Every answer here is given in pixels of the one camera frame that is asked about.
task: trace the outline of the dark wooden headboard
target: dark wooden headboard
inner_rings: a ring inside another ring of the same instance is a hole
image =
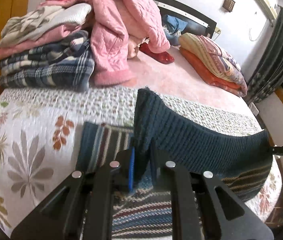
[[[160,9],[160,14],[177,17],[187,22],[184,33],[204,35],[211,38],[216,28],[216,22],[195,9],[176,0],[154,0]]]

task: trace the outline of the stack of clothes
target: stack of clothes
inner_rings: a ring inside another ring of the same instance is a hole
[[[2,30],[0,84],[82,89],[93,71],[97,86],[120,84],[146,38],[152,53],[170,48],[153,0],[46,0]]]
[[[207,84],[239,97],[247,95],[240,65],[228,52],[203,35],[185,33],[178,40],[180,53]]]

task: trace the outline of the air conditioner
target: air conditioner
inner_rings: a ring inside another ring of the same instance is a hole
[[[264,12],[266,17],[272,22],[273,20],[277,19],[277,12],[275,8],[270,5],[268,0],[256,0],[259,4],[261,10]]]

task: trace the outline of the dark gray curtain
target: dark gray curtain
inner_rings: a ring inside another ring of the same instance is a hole
[[[283,8],[277,17],[273,34],[256,70],[249,79],[244,100],[258,103],[283,83]]]

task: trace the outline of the pillow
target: pillow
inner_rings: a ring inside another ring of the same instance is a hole
[[[179,48],[180,53],[184,58],[190,63],[190,65],[196,70],[198,75],[204,80],[208,85],[219,87],[226,90],[236,96],[243,96],[240,91],[240,86],[236,83],[229,82],[214,76],[204,65],[204,63],[194,54],[189,52],[184,48]]]
[[[182,48],[196,55],[216,77],[240,86],[242,96],[247,94],[247,85],[240,72],[240,66],[224,49],[211,39],[185,33],[179,37]]]

